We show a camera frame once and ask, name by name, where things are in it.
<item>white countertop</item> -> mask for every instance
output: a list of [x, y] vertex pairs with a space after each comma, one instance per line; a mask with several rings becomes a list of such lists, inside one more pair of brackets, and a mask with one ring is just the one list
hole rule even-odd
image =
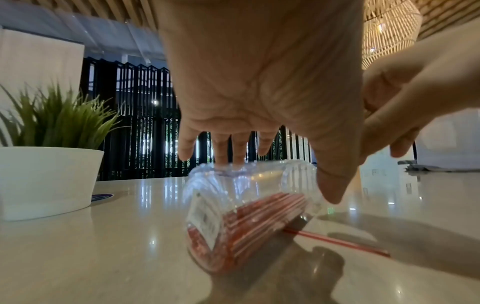
[[480, 174], [363, 168], [304, 230], [391, 258], [281, 232], [221, 276], [187, 252], [185, 181], [99, 182], [114, 197], [0, 222], [0, 303], [480, 303]]

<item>white label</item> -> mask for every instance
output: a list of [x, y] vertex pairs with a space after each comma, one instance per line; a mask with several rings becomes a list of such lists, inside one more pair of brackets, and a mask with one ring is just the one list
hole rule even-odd
[[198, 229], [210, 250], [213, 250], [220, 232], [221, 217], [214, 205], [198, 192], [191, 199], [187, 221]]

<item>rattan lamp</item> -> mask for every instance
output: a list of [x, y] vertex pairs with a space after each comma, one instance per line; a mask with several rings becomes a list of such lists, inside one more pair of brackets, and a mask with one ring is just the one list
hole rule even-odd
[[414, 44], [422, 15], [410, 0], [365, 0], [362, 68]]

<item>white bowl planter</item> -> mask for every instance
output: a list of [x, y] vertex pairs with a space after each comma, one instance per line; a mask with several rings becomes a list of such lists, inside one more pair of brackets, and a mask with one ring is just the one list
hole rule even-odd
[[53, 147], [0, 147], [0, 216], [32, 219], [90, 206], [104, 153]]

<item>clear plastic bag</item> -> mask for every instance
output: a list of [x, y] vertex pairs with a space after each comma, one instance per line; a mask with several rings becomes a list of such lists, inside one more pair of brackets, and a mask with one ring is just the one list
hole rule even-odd
[[242, 264], [320, 200], [316, 171], [297, 160], [192, 170], [183, 190], [184, 203], [190, 203], [186, 238], [192, 257], [213, 273]]

